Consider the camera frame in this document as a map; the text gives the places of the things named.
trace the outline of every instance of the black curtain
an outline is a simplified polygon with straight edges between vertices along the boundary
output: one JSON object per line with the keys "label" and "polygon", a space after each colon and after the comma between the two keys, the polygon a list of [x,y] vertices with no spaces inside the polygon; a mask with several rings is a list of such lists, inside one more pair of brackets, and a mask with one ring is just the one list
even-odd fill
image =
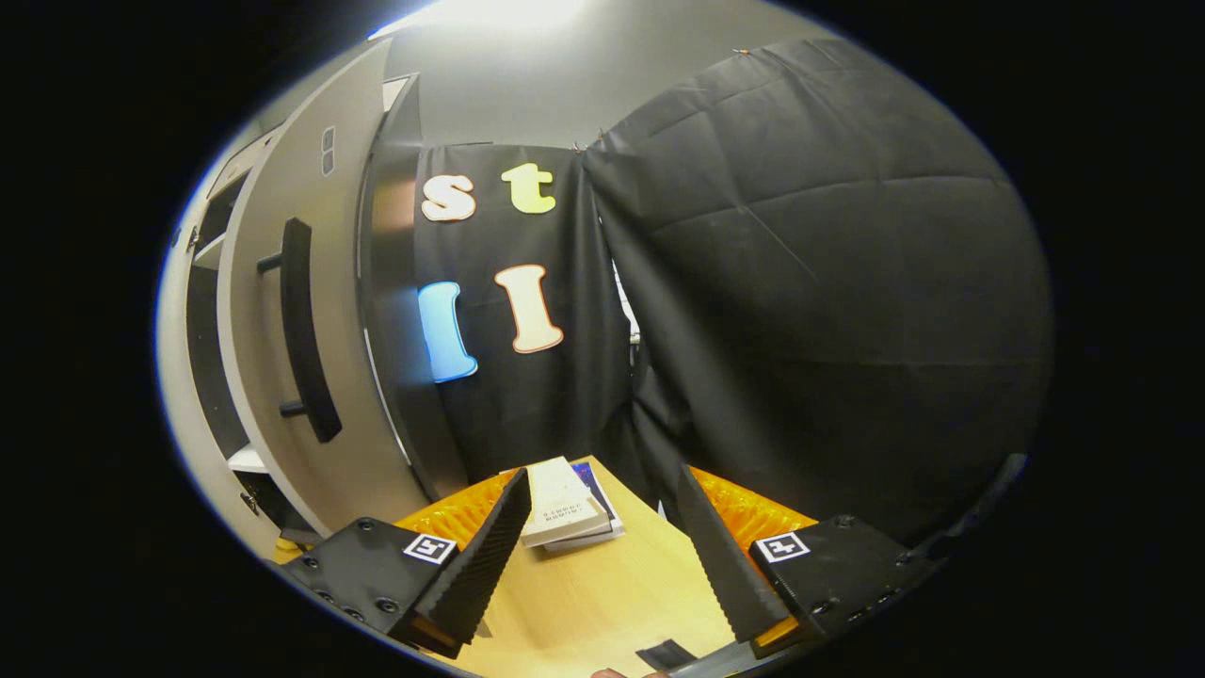
{"label": "black curtain", "polygon": [[[553,172],[552,212],[511,205],[499,175],[525,161]],[[676,521],[684,460],[915,543],[1027,452],[1053,347],[1035,229],[978,140],[847,41],[734,55],[581,154],[470,145],[419,164],[416,202],[429,176],[475,183],[466,220],[416,211],[421,283],[459,282],[480,364],[439,388],[472,481],[594,454]],[[493,281],[525,263],[548,270],[565,331],[531,355]]]}
{"label": "black curtain", "polygon": [[583,157],[641,326],[633,425],[666,506],[684,459],[915,542],[1025,452],[1045,259],[1007,176],[911,81],[841,40],[754,49]]}
{"label": "black curtain", "polygon": [[[535,163],[552,172],[541,184],[556,197],[545,213],[511,204],[501,173]],[[476,212],[464,220],[431,222],[422,213],[423,184],[436,175],[468,176]],[[460,285],[457,317],[477,372],[437,385],[471,483],[500,471],[564,455],[595,455],[609,467],[630,467],[623,443],[629,419],[629,323],[619,305],[610,255],[582,179],[581,158],[568,148],[463,145],[427,148],[419,158],[415,249],[419,285]],[[560,344],[534,354],[512,348],[515,318],[494,275],[540,264],[549,318]],[[636,478],[639,473],[627,473]]]}

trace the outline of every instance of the foam letter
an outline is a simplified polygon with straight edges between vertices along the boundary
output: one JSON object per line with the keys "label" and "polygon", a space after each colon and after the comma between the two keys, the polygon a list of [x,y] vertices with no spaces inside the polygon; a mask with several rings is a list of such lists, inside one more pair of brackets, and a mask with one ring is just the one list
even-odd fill
{"label": "foam letter", "polygon": [[423,184],[423,214],[431,220],[460,220],[477,211],[477,201],[466,193],[472,190],[468,176],[441,173]]}
{"label": "foam letter", "polygon": [[552,172],[540,171],[535,163],[506,170],[502,181],[510,182],[511,204],[521,212],[542,214],[557,206],[556,197],[540,194],[541,183],[552,183]]}
{"label": "foam letter", "polygon": [[436,384],[477,372],[477,361],[465,353],[455,322],[455,297],[459,294],[460,285],[455,282],[433,282],[418,290],[418,316]]}
{"label": "foam letter", "polygon": [[548,307],[543,302],[543,290],[540,278],[547,271],[542,265],[528,264],[509,267],[494,276],[494,282],[506,289],[511,297],[511,309],[515,312],[515,352],[534,354],[560,344],[565,332],[553,326],[548,317]]}

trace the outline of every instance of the book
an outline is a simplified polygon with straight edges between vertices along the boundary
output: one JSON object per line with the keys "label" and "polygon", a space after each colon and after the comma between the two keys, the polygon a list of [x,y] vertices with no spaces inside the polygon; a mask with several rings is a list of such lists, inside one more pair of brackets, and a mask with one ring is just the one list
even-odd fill
{"label": "book", "polygon": [[598,501],[599,506],[602,507],[602,511],[606,512],[609,519],[607,525],[594,532],[549,542],[543,546],[543,548],[549,552],[560,552],[575,547],[584,547],[587,544],[598,544],[600,542],[607,542],[622,537],[624,533],[623,520],[621,520],[615,513],[615,506],[606,496],[606,493],[602,490],[598,479],[594,478],[594,470],[590,468],[589,462],[575,464],[572,465],[572,468],[574,472],[577,473],[577,477],[582,479],[582,483],[590,490],[590,494]]}
{"label": "book", "polygon": [[610,517],[565,458],[527,468],[531,515],[519,536],[524,547],[596,533],[610,526]]}

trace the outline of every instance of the white book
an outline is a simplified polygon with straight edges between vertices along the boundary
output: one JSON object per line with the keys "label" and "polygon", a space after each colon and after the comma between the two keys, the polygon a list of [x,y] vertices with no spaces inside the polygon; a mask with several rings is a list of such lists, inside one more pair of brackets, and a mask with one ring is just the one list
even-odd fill
{"label": "white book", "polygon": [[524,547],[593,533],[610,525],[606,511],[565,458],[534,464],[527,470],[531,515],[519,535]]}

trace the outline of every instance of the black cabinet handle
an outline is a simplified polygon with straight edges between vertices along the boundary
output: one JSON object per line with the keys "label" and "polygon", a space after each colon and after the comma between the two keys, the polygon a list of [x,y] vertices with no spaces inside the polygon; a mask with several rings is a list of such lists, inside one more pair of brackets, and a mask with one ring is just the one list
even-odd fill
{"label": "black cabinet handle", "polygon": [[281,250],[255,263],[263,275],[281,269],[281,314],[284,324],[284,346],[289,353],[293,381],[300,401],[282,403],[281,417],[305,414],[310,418],[319,443],[329,443],[343,423],[335,411],[327,377],[318,356],[318,336],[313,330],[313,307],[310,301],[310,226],[299,218],[284,224]]}

